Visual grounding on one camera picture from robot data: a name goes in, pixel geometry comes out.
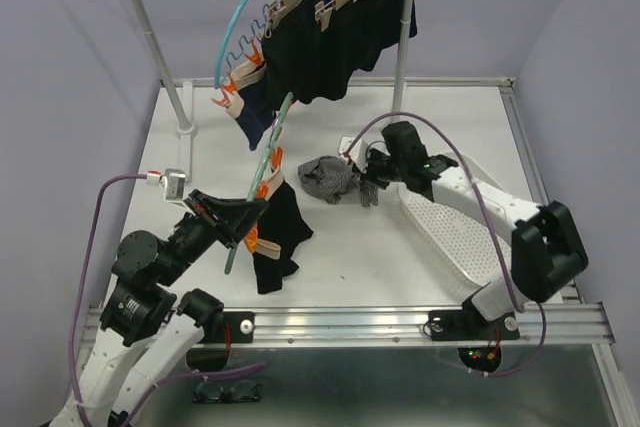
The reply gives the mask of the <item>grey striped underwear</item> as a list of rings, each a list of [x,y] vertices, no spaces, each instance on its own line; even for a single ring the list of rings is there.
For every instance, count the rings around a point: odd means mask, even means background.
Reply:
[[[321,156],[297,167],[302,190],[308,195],[336,205],[349,193],[358,197],[361,172],[335,156]]]

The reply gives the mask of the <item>black underwear beige waistband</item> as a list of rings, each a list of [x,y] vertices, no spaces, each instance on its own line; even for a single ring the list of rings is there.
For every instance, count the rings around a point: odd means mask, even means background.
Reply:
[[[283,280],[299,270],[293,254],[314,231],[302,218],[296,193],[280,168],[261,184],[260,193],[269,207],[258,221],[252,257],[257,293],[265,295],[281,290]]]

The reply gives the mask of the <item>green clip hanger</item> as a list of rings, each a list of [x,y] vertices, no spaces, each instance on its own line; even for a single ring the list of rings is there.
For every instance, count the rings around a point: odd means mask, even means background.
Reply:
[[[257,198],[257,194],[260,190],[260,184],[263,180],[266,168],[271,158],[271,153],[278,144],[278,140],[282,131],[284,120],[293,103],[294,103],[294,94],[292,92],[289,92],[285,96],[281,104],[281,108],[279,110],[279,113],[277,114],[275,123],[272,126],[271,133],[268,137],[266,146],[264,147],[263,152],[261,154],[259,163],[257,165],[257,169],[252,179],[252,183],[249,187],[248,195],[246,197],[247,201],[253,201]],[[249,230],[249,233],[245,236],[243,240],[243,245],[250,253],[256,252],[258,247],[257,223],[254,223],[252,228]]]

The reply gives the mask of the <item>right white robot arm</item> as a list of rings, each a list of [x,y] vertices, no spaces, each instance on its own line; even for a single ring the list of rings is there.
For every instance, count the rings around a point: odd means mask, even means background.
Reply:
[[[589,260],[569,208],[514,197],[473,176],[460,153],[431,155],[408,121],[382,130],[379,150],[355,138],[343,155],[380,188],[402,184],[429,202],[483,225],[501,272],[458,309],[432,310],[425,323],[435,341],[485,340],[528,302],[543,304],[582,273]]]

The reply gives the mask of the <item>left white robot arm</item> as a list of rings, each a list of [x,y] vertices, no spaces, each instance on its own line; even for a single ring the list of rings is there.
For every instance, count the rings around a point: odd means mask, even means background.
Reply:
[[[125,236],[111,271],[117,282],[99,318],[93,349],[54,426],[132,426],[144,403],[198,342],[215,339],[224,305],[195,288],[169,291],[215,243],[237,246],[268,209],[263,199],[219,199],[193,190],[168,238]]]

